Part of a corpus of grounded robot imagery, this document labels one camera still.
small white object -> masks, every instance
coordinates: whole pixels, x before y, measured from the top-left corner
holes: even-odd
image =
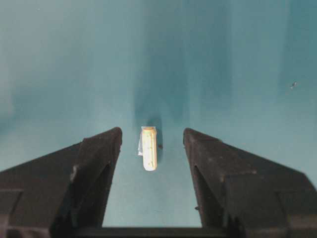
[[[154,126],[141,128],[138,155],[143,156],[144,169],[154,171],[157,168],[157,131]]]

teal surface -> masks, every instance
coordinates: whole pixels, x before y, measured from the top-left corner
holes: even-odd
[[[121,127],[104,226],[201,225],[186,127],[317,184],[316,22],[315,0],[1,0],[0,169]]]

blue-green wall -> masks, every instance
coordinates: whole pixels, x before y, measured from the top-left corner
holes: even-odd
[[[0,5],[0,169],[121,127],[105,226],[200,226],[185,127],[317,184],[317,1]],[[136,155],[147,124],[155,172]]]

teal background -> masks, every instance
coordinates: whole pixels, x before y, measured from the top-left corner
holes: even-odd
[[[104,226],[201,225],[186,127],[316,184],[316,23],[315,0],[0,0],[0,169],[121,127]]]

white cylindrical object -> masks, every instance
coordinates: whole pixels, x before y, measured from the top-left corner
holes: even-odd
[[[142,128],[143,166],[147,171],[157,168],[157,131],[153,126]]]

